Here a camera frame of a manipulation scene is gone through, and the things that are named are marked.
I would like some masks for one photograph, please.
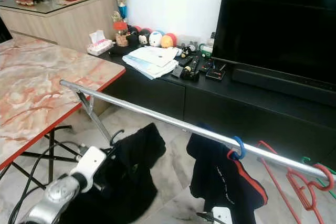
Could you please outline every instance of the white toy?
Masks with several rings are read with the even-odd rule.
[[[149,36],[149,44],[152,47],[159,47],[161,45],[162,34],[158,31],[154,31]]]

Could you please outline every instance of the glass top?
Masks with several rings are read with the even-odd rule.
[[[26,10],[34,13],[47,14],[85,1],[87,0],[73,1],[74,3],[72,3],[65,0],[44,0],[43,2],[37,3],[34,6],[26,6],[17,4],[15,0],[0,0],[0,6]]]

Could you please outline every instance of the red trim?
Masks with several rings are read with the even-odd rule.
[[[260,193],[260,195],[262,196],[263,200],[264,200],[264,205],[267,204],[268,201],[268,197],[266,195],[265,190],[263,189],[263,187],[257,182],[255,181],[253,178],[250,177],[250,175],[245,171],[245,169],[243,168],[242,164],[240,161],[234,160],[232,158],[230,158],[231,154],[233,153],[233,150],[230,150],[226,157],[229,160],[232,160],[233,162],[235,162],[237,168],[238,168],[238,172],[240,174],[241,177],[243,177],[244,179],[247,180],[247,182],[249,182],[257,191],[258,193]]]
[[[111,80],[103,84],[97,91],[102,91],[105,89],[108,85],[110,85],[112,82],[117,80],[119,77],[121,77],[126,72],[125,68],[119,72],[116,76],[114,76]],[[5,168],[7,165],[9,165],[14,159],[16,159],[22,152],[27,150],[29,147],[31,147],[33,144],[35,144],[41,137],[43,137],[45,134],[49,133],[51,129],[56,127],[59,123],[61,123],[65,118],[67,118],[69,115],[74,113],[76,110],[78,110],[81,107],[81,103],[78,103],[75,107],[73,107],[71,110],[69,110],[67,113],[65,113],[63,116],[61,116],[58,120],[56,120],[53,124],[51,124],[49,127],[47,127],[44,131],[39,133],[37,136],[35,136],[32,140],[30,140],[27,144],[25,144],[23,147],[21,147],[17,152],[15,152],[12,156],[10,156],[8,159],[6,159],[2,164],[0,164],[0,170]]]

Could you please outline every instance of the clothes rack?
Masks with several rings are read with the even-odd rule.
[[[82,87],[80,85],[77,85],[77,84],[72,83],[72,82],[68,82],[66,80],[61,80],[60,84],[62,86],[70,88],[78,96],[78,98],[81,101],[84,109],[89,114],[91,119],[95,122],[98,129],[100,130],[100,132],[103,134],[103,136],[106,138],[106,140],[108,142],[110,142],[110,140],[111,140],[111,135],[109,134],[109,132],[107,131],[105,126],[102,124],[102,122],[100,121],[98,116],[93,111],[93,104],[94,104],[95,98],[101,99],[103,101],[112,103],[114,105],[123,107],[125,109],[131,110],[131,111],[134,111],[134,112],[137,112],[137,113],[148,115],[148,116],[150,116],[152,118],[155,118],[157,120],[160,120],[162,122],[174,125],[174,126],[179,127],[181,129],[187,130],[191,133],[195,133],[195,134],[210,138],[211,140],[218,141],[222,144],[229,144],[230,146],[239,147],[239,144],[236,142],[236,140],[231,139],[229,137],[222,136],[222,135],[217,134],[215,132],[208,131],[206,129],[195,126],[193,124],[190,124],[190,123],[172,118],[170,116],[158,113],[156,111],[152,111],[152,110],[143,108],[141,106],[132,104],[132,103],[127,102],[127,101],[120,100],[118,98],[112,97],[112,96],[107,95],[107,94]],[[247,152],[253,153],[253,154],[257,155],[258,157],[264,158],[265,160],[268,160],[270,162],[273,162],[273,163],[276,163],[276,164],[279,164],[279,165],[282,165],[282,166],[291,167],[291,168],[293,168],[297,171],[300,171],[302,173],[305,173],[307,175],[311,175],[311,176],[315,176],[315,177],[318,177],[318,178],[321,178],[321,179],[324,179],[324,180],[328,180],[327,176],[321,170],[319,170],[317,168],[314,168],[312,166],[296,162],[296,161],[291,160],[289,158],[285,158],[285,157],[282,157],[280,155],[277,155],[277,154],[274,154],[274,153],[271,153],[271,152],[268,152],[268,151],[264,151],[260,148],[254,147],[252,145],[245,144],[244,146],[245,146],[245,150]],[[333,175],[333,179],[336,182],[336,175]]]

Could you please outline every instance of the cabinet drawer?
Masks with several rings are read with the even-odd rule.
[[[264,140],[280,155],[298,161],[308,156],[321,162],[335,147],[333,129],[192,88],[186,89],[184,119],[207,123],[217,133],[237,135],[251,145]]]

